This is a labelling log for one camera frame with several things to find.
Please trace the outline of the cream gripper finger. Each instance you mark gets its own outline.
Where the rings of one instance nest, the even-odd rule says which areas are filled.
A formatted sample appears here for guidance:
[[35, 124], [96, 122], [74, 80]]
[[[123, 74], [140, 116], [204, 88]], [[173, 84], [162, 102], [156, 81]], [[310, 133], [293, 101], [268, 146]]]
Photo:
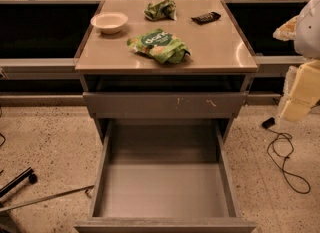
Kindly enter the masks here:
[[310, 110], [310, 106], [286, 100], [279, 105], [278, 117], [281, 120], [294, 123], [305, 118]]

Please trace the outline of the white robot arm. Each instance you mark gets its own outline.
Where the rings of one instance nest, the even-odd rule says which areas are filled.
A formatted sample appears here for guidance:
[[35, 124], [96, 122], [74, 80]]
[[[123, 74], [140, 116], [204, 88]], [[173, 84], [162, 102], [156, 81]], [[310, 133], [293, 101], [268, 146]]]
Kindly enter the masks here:
[[299, 67], [289, 67], [278, 106], [278, 122], [295, 123], [320, 100], [320, 0], [310, 0], [297, 16], [277, 28], [273, 37], [293, 40], [295, 51], [310, 59]]

